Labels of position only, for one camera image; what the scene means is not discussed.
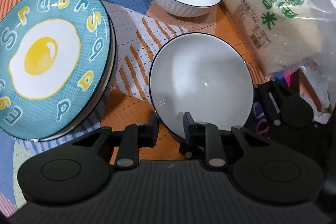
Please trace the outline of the blue fried egg plate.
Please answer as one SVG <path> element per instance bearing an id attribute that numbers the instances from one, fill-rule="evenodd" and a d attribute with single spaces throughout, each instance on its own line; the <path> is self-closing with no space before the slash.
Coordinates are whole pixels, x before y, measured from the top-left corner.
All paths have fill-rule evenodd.
<path id="1" fill-rule="evenodd" d="M 109 46 L 100 0 L 21 0 L 1 21 L 1 130 L 34 140 L 65 129 L 93 97 Z"/>

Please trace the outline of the pink scissors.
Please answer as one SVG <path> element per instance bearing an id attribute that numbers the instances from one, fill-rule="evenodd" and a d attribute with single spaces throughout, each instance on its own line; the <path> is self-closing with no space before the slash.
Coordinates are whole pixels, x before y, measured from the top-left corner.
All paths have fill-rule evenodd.
<path id="1" fill-rule="evenodd" d="M 264 135 L 269 131 L 269 126 L 265 118 L 260 119 L 255 127 L 255 133 Z"/>

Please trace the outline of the patchwork tablecloth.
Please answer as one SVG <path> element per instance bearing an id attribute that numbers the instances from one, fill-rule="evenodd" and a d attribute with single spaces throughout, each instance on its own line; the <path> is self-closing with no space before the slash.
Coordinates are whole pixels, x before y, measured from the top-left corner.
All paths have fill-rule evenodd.
<path id="1" fill-rule="evenodd" d="M 102 126 L 121 130 L 147 121 L 152 115 L 149 71 L 155 54 L 169 39 L 185 32 L 204 32 L 230 43 L 245 59 L 254 83 L 266 81 L 239 38 L 223 6 L 198 18 L 176 18 L 152 0 L 102 0 L 117 36 L 118 62 L 113 89 L 93 113 L 70 134 L 33 142 L 1 133 L 1 212 L 9 217 L 25 204 L 17 182 L 21 164 L 30 157 L 74 140 Z"/>

